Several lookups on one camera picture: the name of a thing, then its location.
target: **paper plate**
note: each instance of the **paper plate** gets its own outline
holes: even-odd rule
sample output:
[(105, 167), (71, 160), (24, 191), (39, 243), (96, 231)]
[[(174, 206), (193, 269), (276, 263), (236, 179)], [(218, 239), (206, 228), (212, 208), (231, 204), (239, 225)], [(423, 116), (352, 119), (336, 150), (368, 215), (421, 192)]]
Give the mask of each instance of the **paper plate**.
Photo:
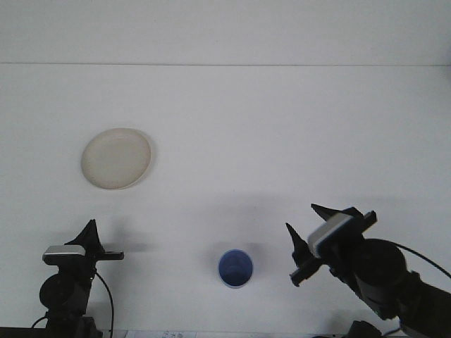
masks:
[(149, 142), (140, 132), (128, 128), (98, 134), (82, 155), (83, 175), (93, 185), (104, 189), (132, 185), (149, 164)]

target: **cable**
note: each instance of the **cable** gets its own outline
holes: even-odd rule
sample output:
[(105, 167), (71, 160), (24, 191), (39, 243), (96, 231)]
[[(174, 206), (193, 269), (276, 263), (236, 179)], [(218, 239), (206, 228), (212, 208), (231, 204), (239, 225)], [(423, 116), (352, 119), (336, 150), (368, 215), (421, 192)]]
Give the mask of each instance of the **cable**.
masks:
[(111, 295), (110, 289), (108, 285), (106, 285), (104, 279), (99, 275), (98, 272), (96, 272), (96, 276), (101, 280), (101, 282), (104, 284), (106, 291), (108, 292), (108, 295), (110, 297), (110, 304), (111, 304), (111, 327), (110, 327), (110, 338), (113, 338), (113, 328), (114, 328), (114, 304), (113, 304), (113, 296)]
[(393, 334), (393, 333), (396, 333), (396, 332), (398, 332), (398, 331), (401, 331), (401, 327), (399, 327), (399, 328), (397, 328), (397, 329), (394, 329), (394, 330), (391, 330), (391, 331), (388, 331), (388, 332), (384, 333), (384, 334), (382, 335), (382, 337), (387, 337), (388, 335)]
[(33, 325), (31, 325), (31, 328), (34, 329), (36, 324), (39, 323), (41, 320), (47, 319), (47, 317), (41, 317), (40, 319), (36, 320), (35, 323)]
[(420, 253), (416, 252), (415, 250), (412, 250), (411, 248), (408, 248), (408, 247), (406, 247), (406, 246), (404, 246), (404, 245), (401, 245), (401, 244), (398, 244), (398, 243), (395, 243), (395, 242), (390, 242), (390, 241), (387, 241), (387, 242), (389, 242), (389, 243), (391, 243), (391, 244), (394, 244), (395, 246), (397, 246), (397, 247), (399, 247), (399, 248), (401, 248), (401, 249), (404, 249), (404, 250), (410, 252), (411, 254), (417, 255), (419, 258), (424, 259), (426, 262), (428, 262), (429, 264), (431, 264), (434, 268), (439, 269), (442, 273), (444, 273), (445, 275), (447, 275), (447, 276), (451, 279), (451, 273), (449, 273), (448, 271), (446, 271), (444, 268), (442, 268), (441, 266), (439, 266), (437, 263), (433, 262), (431, 259), (429, 259), (429, 258), (423, 256), (422, 254), (420, 254)]

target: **white table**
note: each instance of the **white table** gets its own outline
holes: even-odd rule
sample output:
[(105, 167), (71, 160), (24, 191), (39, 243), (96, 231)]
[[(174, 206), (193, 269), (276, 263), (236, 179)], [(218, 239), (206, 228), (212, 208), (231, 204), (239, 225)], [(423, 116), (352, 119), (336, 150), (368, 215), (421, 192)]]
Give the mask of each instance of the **white table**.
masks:
[[(45, 309), (49, 245), (91, 218), (127, 330), (346, 332), (382, 322), (326, 268), (301, 287), (285, 229), (306, 237), (310, 203), (378, 213), (367, 237), (401, 242), (445, 268), (451, 236), (451, 70), (446, 67), (0, 65), (0, 318), (28, 326)], [(106, 191), (83, 176), (88, 141), (112, 127), (152, 140), (152, 168)], [(216, 263), (246, 250), (254, 276), (225, 287)], [(449, 281), (417, 258), (425, 282)], [(98, 281), (89, 314), (109, 326)]]

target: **white wall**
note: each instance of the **white wall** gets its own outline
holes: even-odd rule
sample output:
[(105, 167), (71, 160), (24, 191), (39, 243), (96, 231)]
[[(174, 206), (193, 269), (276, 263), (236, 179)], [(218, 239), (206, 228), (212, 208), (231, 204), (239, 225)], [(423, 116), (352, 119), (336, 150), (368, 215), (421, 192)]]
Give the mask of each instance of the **white wall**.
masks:
[(448, 0), (0, 1), (0, 61), (449, 65)]
[[(451, 268), (451, 69), (374, 66), (449, 64), (449, 3), (187, 4), (0, 3), (0, 325), (28, 326), (44, 314), (39, 288), (55, 269), (41, 262), (42, 253), (96, 218), (105, 247), (125, 251), (124, 261), (98, 265), (115, 297), (117, 328), (345, 332), (353, 320), (394, 327), (326, 268), (293, 287), (284, 223), (306, 237), (321, 224), (310, 203), (374, 209), (379, 222), (368, 237), (402, 242)], [(351, 5), (355, 13), (345, 11)], [(249, 34), (226, 25), (237, 6), (245, 8), (237, 30)], [(267, 16), (252, 15), (257, 9)], [(290, 19), (265, 25), (278, 11)], [(337, 11), (347, 20), (319, 25)], [(383, 24), (403, 46), (387, 48), (380, 39), (393, 34), (369, 28)], [(266, 43), (264, 37), (283, 36), (285, 25), (289, 37)], [(151, 26), (160, 33), (147, 34)], [(327, 32), (342, 43), (329, 44)], [(80, 169), (88, 141), (112, 127), (144, 131), (154, 151), (145, 179), (113, 192), (93, 187)], [(255, 263), (254, 277), (239, 290), (216, 276), (217, 259), (232, 247)], [(451, 291), (445, 276), (407, 259), (426, 282)], [(109, 325), (98, 281), (89, 313), (100, 327)]]

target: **blue cup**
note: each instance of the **blue cup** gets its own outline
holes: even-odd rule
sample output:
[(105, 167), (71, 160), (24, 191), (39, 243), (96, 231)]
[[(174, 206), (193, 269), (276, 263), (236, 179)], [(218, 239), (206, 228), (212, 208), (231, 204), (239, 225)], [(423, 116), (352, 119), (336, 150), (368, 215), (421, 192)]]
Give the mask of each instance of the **blue cup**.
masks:
[(243, 250), (227, 251), (218, 264), (219, 276), (233, 289), (242, 287), (251, 278), (254, 266), (251, 258)]

